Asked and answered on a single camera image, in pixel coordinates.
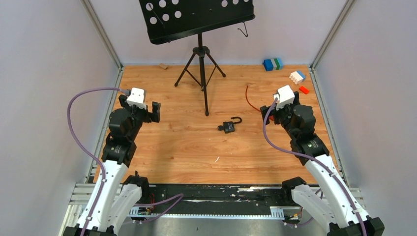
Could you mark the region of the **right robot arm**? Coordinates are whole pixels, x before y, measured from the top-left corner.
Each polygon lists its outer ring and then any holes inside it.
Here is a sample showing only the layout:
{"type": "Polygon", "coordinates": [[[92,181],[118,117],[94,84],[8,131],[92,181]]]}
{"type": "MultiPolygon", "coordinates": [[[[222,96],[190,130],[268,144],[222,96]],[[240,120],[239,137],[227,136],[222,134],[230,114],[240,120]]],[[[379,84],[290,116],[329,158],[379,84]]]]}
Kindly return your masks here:
{"type": "Polygon", "coordinates": [[[328,236],[381,236],[385,226],[379,217],[371,217],[357,202],[334,165],[333,158],[315,133],[316,118],[311,106],[299,102],[298,92],[278,91],[270,106],[260,108],[263,135],[275,149],[294,155],[314,177],[325,196],[324,201],[300,177],[282,183],[281,199],[287,205],[298,204],[316,220],[328,236]],[[273,144],[266,125],[273,118],[290,137],[291,150],[273,144]]]}

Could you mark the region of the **black padlock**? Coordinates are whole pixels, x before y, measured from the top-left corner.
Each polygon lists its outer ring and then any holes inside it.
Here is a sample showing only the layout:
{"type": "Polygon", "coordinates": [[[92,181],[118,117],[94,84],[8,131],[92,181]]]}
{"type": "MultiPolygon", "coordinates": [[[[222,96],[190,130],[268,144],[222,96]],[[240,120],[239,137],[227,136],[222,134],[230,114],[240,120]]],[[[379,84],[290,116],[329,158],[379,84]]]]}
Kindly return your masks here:
{"type": "Polygon", "coordinates": [[[231,117],[232,121],[225,121],[222,125],[225,127],[225,134],[235,132],[235,125],[242,122],[241,117],[231,117]]]}

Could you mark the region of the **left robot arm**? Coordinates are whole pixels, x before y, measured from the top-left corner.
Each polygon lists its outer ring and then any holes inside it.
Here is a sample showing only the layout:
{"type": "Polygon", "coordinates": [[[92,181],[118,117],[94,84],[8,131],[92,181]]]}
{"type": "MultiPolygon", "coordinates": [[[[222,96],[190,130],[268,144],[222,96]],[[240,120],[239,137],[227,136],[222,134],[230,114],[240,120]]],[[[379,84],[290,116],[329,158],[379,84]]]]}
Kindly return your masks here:
{"type": "Polygon", "coordinates": [[[144,95],[120,95],[121,108],[109,115],[109,134],[101,157],[100,174],[87,206],[65,236],[116,236],[133,205],[150,199],[149,181],[138,174],[122,180],[136,151],[135,139],[143,123],[160,122],[161,104],[152,111],[144,95]]]}

